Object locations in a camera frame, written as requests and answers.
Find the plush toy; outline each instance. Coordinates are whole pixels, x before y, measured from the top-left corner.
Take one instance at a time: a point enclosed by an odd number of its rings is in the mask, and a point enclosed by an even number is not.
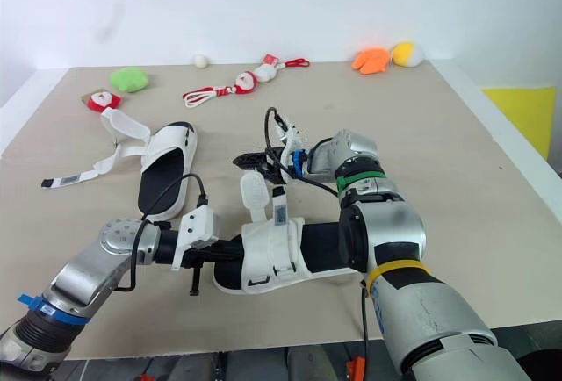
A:
[[[385,72],[389,61],[390,54],[385,49],[367,49],[357,54],[351,67],[361,74],[376,74]]]
[[[112,86],[124,93],[134,93],[148,85],[147,73],[138,67],[126,67],[115,71],[110,77]]]
[[[401,67],[417,67],[424,59],[422,48],[411,41],[399,43],[393,49],[393,62]]]
[[[203,54],[196,54],[193,56],[193,65],[195,65],[195,68],[199,69],[207,68],[209,60]]]
[[[242,72],[236,77],[236,80],[234,80],[234,85],[204,87],[203,89],[185,93],[185,107],[197,107],[213,97],[221,97],[228,94],[248,94],[254,91],[257,84],[266,83],[275,78],[279,69],[309,66],[310,62],[306,59],[300,58],[293,61],[280,62],[279,59],[272,54],[266,54],[259,67],[251,72]]]
[[[108,107],[116,109],[121,102],[121,97],[115,96],[107,90],[99,89],[83,96],[82,101],[88,106],[88,109],[101,113]]]

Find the white wall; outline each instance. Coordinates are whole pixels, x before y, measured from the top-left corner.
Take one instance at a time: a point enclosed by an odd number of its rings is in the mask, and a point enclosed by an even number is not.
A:
[[[418,41],[456,57],[478,84],[543,85],[562,75],[562,0],[9,0],[3,20],[33,67],[314,61]],[[562,168],[562,110],[558,113]]]
[[[35,67],[24,54],[19,31],[4,17],[11,0],[0,0],[0,107],[31,76]]]

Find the white sandal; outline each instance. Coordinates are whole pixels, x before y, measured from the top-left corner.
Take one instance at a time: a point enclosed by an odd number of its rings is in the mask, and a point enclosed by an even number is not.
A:
[[[88,181],[108,173],[121,159],[138,155],[142,166],[138,206],[144,213],[172,181],[190,171],[197,148],[197,133],[191,124],[175,122],[151,135],[146,126],[117,109],[105,109],[101,120],[115,143],[113,155],[78,175],[44,179],[41,187],[53,189]],[[186,191],[184,179],[162,197],[148,218],[168,220],[178,215],[184,207]]]
[[[302,218],[289,218],[283,187],[273,189],[273,219],[264,207],[270,197],[263,176],[247,172],[241,179],[242,200],[250,210],[252,223],[242,226],[232,239],[244,247],[238,261],[216,262],[213,281],[231,294],[273,291],[316,278],[355,273],[339,252],[338,223],[305,225]]]

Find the white table edge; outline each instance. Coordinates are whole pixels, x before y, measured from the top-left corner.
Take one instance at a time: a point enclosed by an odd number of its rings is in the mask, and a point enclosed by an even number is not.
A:
[[[430,62],[562,224],[562,179],[454,60]],[[37,70],[0,109],[0,155],[67,71]]]

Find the yellow panel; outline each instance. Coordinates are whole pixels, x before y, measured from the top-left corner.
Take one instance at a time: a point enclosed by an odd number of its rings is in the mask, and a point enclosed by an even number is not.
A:
[[[545,159],[551,145],[556,89],[483,90]]]

